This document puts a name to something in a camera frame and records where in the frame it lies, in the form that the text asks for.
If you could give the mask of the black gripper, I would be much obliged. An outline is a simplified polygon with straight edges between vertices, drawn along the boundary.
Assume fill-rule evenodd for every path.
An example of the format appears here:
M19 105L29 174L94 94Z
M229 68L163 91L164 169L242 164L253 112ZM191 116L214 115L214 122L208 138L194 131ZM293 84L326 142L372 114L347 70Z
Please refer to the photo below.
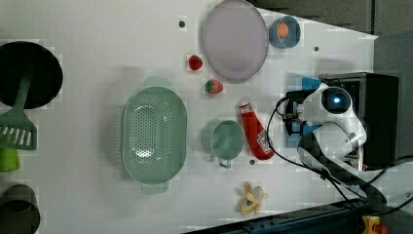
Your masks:
M285 124L287 133L292 136L304 134L304 126L298 118L298 105L302 104L309 95L308 91L294 91L286 93L286 105L282 120Z

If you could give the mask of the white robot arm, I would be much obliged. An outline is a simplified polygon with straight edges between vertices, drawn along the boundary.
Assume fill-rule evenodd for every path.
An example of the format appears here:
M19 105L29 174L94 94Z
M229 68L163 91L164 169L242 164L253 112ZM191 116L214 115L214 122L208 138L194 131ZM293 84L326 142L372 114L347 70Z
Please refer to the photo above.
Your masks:
M365 200L376 215L412 209L412 164L393 163L381 171L361 172L343 158L367 141L366 129L353 108L350 94L324 83L312 90L288 92L288 101L297 103L294 112L282 119L315 129L300 137L300 161L321 176L331 179Z

